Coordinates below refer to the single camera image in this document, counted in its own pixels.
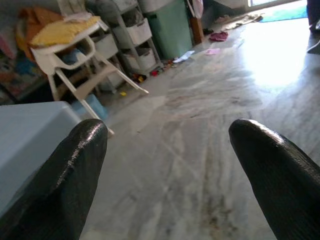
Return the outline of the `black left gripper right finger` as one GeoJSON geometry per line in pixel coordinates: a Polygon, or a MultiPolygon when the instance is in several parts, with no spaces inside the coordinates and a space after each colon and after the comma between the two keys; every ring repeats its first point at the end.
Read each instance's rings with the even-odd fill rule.
{"type": "Polygon", "coordinates": [[[320,238],[320,167],[297,145],[251,119],[228,129],[230,143],[278,240],[320,238]]]}

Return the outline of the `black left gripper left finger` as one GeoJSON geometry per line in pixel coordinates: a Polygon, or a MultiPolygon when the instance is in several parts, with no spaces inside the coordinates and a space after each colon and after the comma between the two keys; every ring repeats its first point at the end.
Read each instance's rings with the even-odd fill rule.
{"type": "Polygon", "coordinates": [[[28,179],[0,217],[3,240],[77,240],[93,203],[107,153],[99,119],[77,124],[28,179]]]}

